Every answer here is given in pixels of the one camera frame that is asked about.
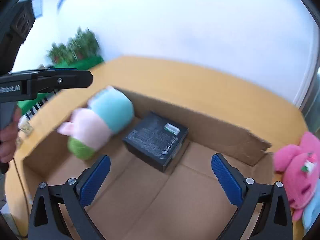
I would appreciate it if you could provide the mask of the person's left hand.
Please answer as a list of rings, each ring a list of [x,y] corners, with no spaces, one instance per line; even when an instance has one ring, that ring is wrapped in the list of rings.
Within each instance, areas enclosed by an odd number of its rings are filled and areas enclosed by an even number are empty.
[[[16,139],[18,136],[18,123],[21,117],[21,109],[16,108],[12,116],[12,122],[1,131],[0,156],[1,163],[10,162],[16,151]]]

